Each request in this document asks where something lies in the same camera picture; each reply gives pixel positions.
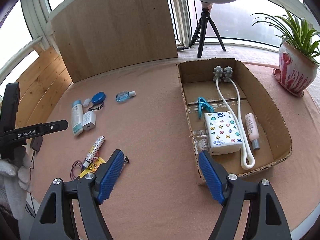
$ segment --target blue gripper pad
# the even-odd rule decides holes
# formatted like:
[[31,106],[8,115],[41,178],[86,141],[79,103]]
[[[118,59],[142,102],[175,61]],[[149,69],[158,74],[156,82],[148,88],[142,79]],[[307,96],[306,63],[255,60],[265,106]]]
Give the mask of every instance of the blue gripper pad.
[[96,171],[95,191],[99,205],[110,197],[111,191],[120,175],[124,164],[124,154],[121,150],[115,150],[106,163],[100,164]]
[[222,183],[203,152],[199,153],[199,166],[211,192],[212,198],[222,205],[225,201],[225,197],[222,193]]

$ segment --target white flower pot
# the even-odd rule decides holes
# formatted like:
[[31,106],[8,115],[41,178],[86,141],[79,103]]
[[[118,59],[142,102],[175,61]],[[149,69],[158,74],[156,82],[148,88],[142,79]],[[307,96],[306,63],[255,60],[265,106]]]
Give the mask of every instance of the white flower pot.
[[278,82],[292,94],[302,96],[316,78],[318,65],[285,42],[279,48],[279,67],[279,74],[274,71]]

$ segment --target gray bottle cap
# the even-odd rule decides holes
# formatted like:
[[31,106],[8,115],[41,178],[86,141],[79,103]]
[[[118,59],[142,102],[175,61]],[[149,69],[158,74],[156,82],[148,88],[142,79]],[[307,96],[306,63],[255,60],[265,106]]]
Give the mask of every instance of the gray bottle cap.
[[260,149],[259,139],[255,139],[251,143],[252,143],[252,149],[253,150],[259,150]]

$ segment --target blue spray bottle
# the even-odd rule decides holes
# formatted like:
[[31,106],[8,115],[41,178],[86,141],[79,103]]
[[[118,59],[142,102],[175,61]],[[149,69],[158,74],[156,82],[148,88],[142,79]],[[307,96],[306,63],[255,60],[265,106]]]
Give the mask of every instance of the blue spray bottle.
[[123,102],[126,101],[128,98],[130,97],[134,97],[136,95],[135,91],[131,91],[131,92],[120,92],[119,94],[116,95],[116,100],[118,102]]

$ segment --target wooden wall panel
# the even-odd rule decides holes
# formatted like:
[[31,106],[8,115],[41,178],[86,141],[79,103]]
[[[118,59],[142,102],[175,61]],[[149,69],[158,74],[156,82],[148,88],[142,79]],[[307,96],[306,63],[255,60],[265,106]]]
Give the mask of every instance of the wooden wall panel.
[[46,122],[71,84],[71,78],[62,57],[53,48],[49,48],[39,55],[17,82],[20,85],[20,102],[16,126],[24,127],[28,123]]
[[38,57],[18,78],[20,87],[20,98],[26,93],[31,84],[38,78],[38,76],[48,67],[57,57],[58,53],[54,48],[50,47],[48,50],[41,53]]
[[68,70],[65,68],[41,98],[32,112],[27,125],[46,122],[52,110],[71,83],[72,80]]
[[16,117],[16,124],[19,127],[26,125],[30,115],[42,96],[49,89],[51,84],[66,69],[61,57],[57,57],[30,85],[26,93],[21,97]]
[[52,28],[73,82],[178,56],[167,0],[74,0]]

